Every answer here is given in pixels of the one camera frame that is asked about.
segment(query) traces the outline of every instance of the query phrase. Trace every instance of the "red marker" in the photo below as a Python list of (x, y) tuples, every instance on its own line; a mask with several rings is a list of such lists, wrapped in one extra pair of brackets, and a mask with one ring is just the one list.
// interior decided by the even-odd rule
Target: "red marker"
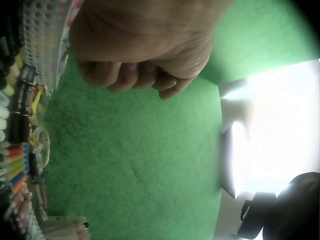
[(12, 155), (19, 154), (21, 152), (22, 152), (21, 146), (0, 149), (0, 154), (3, 154), (5, 156), (12, 156)]

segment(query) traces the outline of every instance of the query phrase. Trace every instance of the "hand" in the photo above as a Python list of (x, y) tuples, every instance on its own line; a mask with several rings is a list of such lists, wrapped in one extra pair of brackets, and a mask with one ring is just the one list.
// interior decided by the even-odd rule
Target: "hand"
[(183, 91), (208, 62), (212, 32), (231, 0), (85, 0), (70, 47), (82, 77), (111, 92)]

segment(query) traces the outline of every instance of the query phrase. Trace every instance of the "fingernail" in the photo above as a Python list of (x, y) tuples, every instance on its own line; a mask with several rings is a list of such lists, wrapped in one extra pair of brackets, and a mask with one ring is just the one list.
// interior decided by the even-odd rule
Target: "fingernail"
[(175, 78), (168, 79), (165, 81), (164, 84), (166, 85), (167, 88), (172, 88), (174, 85), (177, 84), (177, 80)]

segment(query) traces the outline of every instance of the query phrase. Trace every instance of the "orange marker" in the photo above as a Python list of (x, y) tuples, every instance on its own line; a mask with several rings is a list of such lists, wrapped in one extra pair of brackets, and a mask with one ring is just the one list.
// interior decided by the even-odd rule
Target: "orange marker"
[(19, 191), (19, 189), (22, 187), (22, 185), (26, 182), (26, 178), (25, 177), (22, 177), (19, 182), (17, 182), (16, 185), (14, 185), (13, 187), (13, 192), (14, 193), (17, 193)]

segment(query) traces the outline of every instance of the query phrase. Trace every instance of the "green rug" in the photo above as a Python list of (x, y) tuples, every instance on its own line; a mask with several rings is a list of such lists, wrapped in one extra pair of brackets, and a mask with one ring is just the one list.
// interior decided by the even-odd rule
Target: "green rug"
[(88, 86), (70, 56), (45, 125), (52, 215), (84, 215), (92, 240), (209, 240), (217, 221), (218, 87), (316, 59), (317, 42), (284, 1), (242, 0), (214, 35), (205, 70), (179, 96)]

